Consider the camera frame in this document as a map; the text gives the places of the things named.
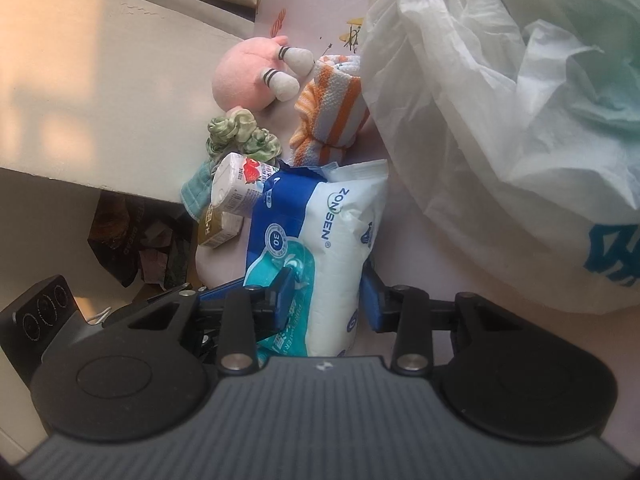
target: white plastic bag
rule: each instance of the white plastic bag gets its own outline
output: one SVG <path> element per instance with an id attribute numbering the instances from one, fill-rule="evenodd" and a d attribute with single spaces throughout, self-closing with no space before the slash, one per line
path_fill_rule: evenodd
<path id="1" fill-rule="evenodd" d="M 521 32 L 501 0 L 371 0 L 360 37 L 398 173 L 471 259 L 561 310 L 640 303 L 640 142 L 581 63 L 599 46 L 549 22 Z"/>

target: plush toy leg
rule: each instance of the plush toy leg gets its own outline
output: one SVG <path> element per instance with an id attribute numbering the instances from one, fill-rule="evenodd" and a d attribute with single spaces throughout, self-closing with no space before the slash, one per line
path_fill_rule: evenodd
<path id="1" fill-rule="evenodd" d="M 308 75 L 314 67 L 314 55 L 306 48 L 283 46 L 278 53 L 278 59 L 284 61 L 300 77 Z"/>
<path id="2" fill-rule="evenodd" d="M 300 83 L 295 77 L 274 68 L 262 70 L 260 79 L 275 94 L 278 101 L 293 99 L 300 90 Z"/>

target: cartoon print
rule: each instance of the cartoon print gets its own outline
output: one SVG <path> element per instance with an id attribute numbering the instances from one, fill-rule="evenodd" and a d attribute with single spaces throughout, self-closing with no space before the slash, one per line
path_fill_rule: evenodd
<path id="1" fill-rule="evenodd" d="M 277 33 L 279 32 L 279 30 L 282 28 L 282 23 L 284 22 L 284 17 L 287 15 L 287 9 L 282 9 L 279 13 L 278 13 L 278 17 L 276 18 L 276 20 L 273 22 L 273 25 L 271 25 L 271 37 L 275 38 Z"/>
<path id="2" fill-rule="evenodd" d="M 349 25 L 349 31 L 347 34 L 342 34 L 338 39 L 344 42 L 344 46 L 349 47 L 349 51 L 356 53 L 358 49 L 358 34 L 362 27 L 362 20 L 364 18 L 353 18 L 347 22 Z"/>
<path id="3" fill-rule="evenodd" d="M 248 158 L 244 162 L 244 166 L 242 170 L 244 171 L 244 181 L 246 184 L 255 184 L 260 180 L 260 162 L 253 160 L 252 158 Z"/>

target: wet wipes package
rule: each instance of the wet wipes package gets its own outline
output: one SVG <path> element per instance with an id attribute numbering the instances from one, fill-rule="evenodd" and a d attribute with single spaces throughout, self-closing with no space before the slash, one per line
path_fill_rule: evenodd
<path id="1" fill-rule="evenodd" d="M 337 356 L 353 344 L 358 286 L 385 206 L 386 160 L 288 168 L 254 206 L 245 285 L 296 273 L 286 328 L 259 343 L 289 356 Z"/>

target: black circular disc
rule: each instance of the black circular disc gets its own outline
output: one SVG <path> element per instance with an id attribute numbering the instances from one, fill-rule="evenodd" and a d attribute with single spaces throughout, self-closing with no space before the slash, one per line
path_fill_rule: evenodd
<path id="1" fill-rule="evenodd" d="M 33 314 L 25 314 L 22 318 L 24 334 L 32 341 L 40 339 L 40 325 Z"/>
<path id="2" fill-rule="evenodd" d="M 54 326 L 58 320 L 56 306 L 49 296 L 41 296 L 37 302 L 38 314 L 45 325 Z"/>
<path id="3" fill-rule="evenodd" d="M 162 331 L 105 330 L 57 352 L 31 381 L 54 430 L 98 442 L 161 433 L 184 421 L 208 390 L 200 362 Z"/>
<path id="4" fill-rule="evenodd" d="M 565 442 L 602 429 L 616 381 L 598 359 L 556 338 L 488 336 L 449 363 L 442 388 L 473 425 L 510 440 Z"/>
<path id="5" fill-rule="evenodd" d="M 61 285 L 56 285 L 56 288 L 53 289 L 53 297 L 56 298 L 59 306 L 66 308 L 68 297 L 66 296 L 66 290 Z"/>

